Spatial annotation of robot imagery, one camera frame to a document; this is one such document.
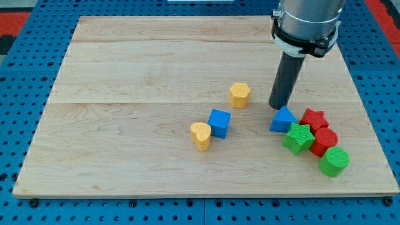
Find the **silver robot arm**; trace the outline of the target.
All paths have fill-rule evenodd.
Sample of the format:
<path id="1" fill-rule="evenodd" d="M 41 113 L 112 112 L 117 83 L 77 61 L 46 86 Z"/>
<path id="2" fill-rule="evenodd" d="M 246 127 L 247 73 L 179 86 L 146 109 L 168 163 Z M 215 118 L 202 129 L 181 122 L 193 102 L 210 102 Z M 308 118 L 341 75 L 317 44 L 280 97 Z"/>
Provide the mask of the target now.
<path id="1" fill-rule="evenodd" d="M 338 38 L 345 0 L 281 0 L 272 10 L 271 34 L 282 49 L 269 105 L 287 105 L 307 55 L 324 57 Z"/>

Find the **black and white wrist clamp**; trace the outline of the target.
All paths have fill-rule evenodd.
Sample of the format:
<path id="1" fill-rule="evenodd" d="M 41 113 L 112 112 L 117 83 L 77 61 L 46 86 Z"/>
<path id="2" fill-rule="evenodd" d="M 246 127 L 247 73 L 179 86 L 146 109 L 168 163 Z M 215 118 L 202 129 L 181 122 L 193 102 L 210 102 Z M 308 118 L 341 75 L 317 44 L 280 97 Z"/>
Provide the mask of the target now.
<path id="1" fill-rule="evenodd" d="M 333 30 L 328 36 L 318 40 L 304 40 L 292 37 L 286 34 L 278 25 L 278 21 L 274 20 L 272 24 L 271 34 L 275 44 L 281 48 L 287 55 L 294 58 L 303 58 L 310 54 L 316 58 L 322 58 L 334 46 L 339 32 L 341 21 L 336 21 Z"/>

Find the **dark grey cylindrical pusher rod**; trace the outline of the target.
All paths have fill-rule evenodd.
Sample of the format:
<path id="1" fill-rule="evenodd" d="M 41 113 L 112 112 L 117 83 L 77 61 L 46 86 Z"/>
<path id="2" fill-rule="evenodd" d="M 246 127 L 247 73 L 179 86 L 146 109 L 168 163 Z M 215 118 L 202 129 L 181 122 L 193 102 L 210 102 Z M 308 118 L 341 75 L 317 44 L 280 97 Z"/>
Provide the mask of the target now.
<path id="1" fill-rule="evenodd" d="M 305 57 L 292 57 L 285 52 L 282 54 L 268 101 L 273 109 L 279 110 L 287 105 L 304 59 Z"/>

